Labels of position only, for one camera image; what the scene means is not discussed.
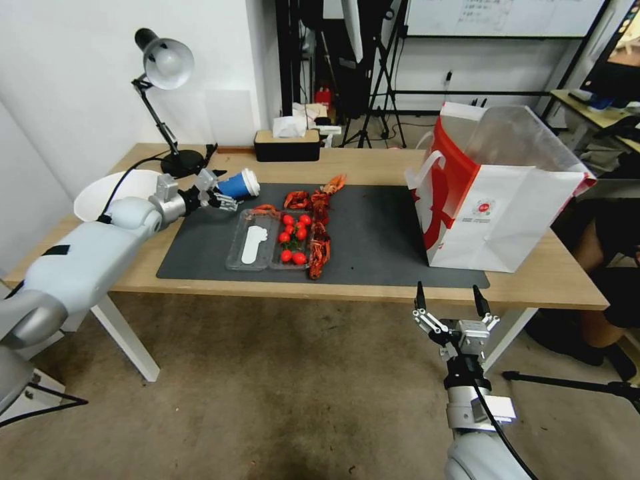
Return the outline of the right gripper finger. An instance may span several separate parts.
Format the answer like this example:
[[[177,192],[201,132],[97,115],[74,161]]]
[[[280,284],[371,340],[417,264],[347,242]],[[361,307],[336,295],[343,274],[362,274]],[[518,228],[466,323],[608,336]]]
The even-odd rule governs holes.
[[[450,328],[427,310],[426,298],[421,281],[417,282],[414,298],[413,318],[420,329],[440,346],[446,346],[451,341]]]
[[[477,314],[480,316],[481,322],[488,332],[491,332],[499,324],[501,318],[498,315],[492,314],[488,300],[482,295],[477,285],[473,286],[473,296]]]

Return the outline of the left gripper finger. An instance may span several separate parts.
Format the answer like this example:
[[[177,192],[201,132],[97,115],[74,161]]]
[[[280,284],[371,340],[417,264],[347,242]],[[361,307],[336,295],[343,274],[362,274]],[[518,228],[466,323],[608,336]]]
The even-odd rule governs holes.
[[[222,193],[208,193],[207,196],[208,198],[205,200],[205,206],[229,212],[236,212],[238,209],[239,202],[228,195],[224,195]]]
[[[201,169],[196,176],[195,187],[200,195],[213,195],[217,186],[218,178],[224,176],[226,170],[218,169]]]

